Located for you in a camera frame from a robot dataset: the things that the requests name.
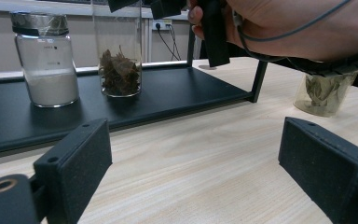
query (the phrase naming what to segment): wall socket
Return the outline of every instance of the wall socket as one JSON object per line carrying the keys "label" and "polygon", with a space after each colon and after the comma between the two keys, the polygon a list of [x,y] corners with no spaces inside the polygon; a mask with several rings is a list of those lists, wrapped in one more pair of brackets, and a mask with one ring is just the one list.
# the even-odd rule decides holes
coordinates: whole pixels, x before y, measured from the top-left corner
{"label": "wall socket", "polygon": [[153,20],[152,30],[157,30],[157,24],[159,24],[159,30],[170,30],[169,25],[172,25],[172,20]]}

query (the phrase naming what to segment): human hand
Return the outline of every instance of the human hand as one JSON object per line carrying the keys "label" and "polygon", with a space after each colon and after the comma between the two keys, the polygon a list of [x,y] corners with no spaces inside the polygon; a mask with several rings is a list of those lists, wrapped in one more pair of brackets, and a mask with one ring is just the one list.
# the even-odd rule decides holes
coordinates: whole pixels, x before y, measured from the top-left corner
{"label": "human hand", "polygon": [[[197,0],[187,0],[188,20],[196,24],[194,33],[203,38],[200,20],[202,9]],[[339,0],[227,0],[222,1],[227,41],[242,47],[231,11],[242,15],[242,31],[250,36],[267,38],[281,35],[304,25],[333,8]],[[300,57],[315,61],[334,61],[358,52],[358,1],[351,1],[338,12],[297,34],[270,42],[246,40],[251,51],[274,56]]]}

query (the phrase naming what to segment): table surface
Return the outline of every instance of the table surface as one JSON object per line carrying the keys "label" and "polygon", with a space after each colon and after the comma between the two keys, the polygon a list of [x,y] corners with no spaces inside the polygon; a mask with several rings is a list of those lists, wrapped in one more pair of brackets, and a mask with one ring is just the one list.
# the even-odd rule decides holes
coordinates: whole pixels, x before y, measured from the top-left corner
{"label": "table surface", "polygon": [[[257,61],[194,66],[248,91]],[[293,106],[302,77],[269,64],[256,104],[110,133],[113,164],[79,223],[330,223],[278,163],[283,122],[306,119],[358,146],[358,88],[337,115],[316,117]],[[33,175],[33,162],[49,149],[0,158],[0,177]]]}

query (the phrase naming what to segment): glass jar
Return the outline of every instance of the glass jar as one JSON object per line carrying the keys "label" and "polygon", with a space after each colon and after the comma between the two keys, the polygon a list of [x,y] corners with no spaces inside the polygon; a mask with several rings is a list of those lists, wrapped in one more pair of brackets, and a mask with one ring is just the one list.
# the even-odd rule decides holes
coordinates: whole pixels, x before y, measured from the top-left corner
{"label": "glass jar", "polygon": [[79,98],[65,15],[11,12],[16,48],[31,102],[69,105]]}
{"label": "glass jar", "polygon": [[107,0],[91,0],[101,91],[107,96],[138,94],[142,83],[142,1],[111,12]]}
{"label": "glass jar", "polygon": [[321,117],[336,115],[357,73],[322,77],[305,74],[296,94],[294,106]]}

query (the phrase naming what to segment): jar lid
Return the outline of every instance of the jar lid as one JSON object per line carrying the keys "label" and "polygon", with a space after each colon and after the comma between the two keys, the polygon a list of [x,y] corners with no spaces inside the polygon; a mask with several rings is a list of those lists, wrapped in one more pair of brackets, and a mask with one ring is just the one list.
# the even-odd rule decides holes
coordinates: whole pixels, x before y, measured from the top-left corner
{"label": "jar lid", "polygon": [[43,12],[10,12],[13,32],[22,35],[52,36],[69,33],[66,16]]}

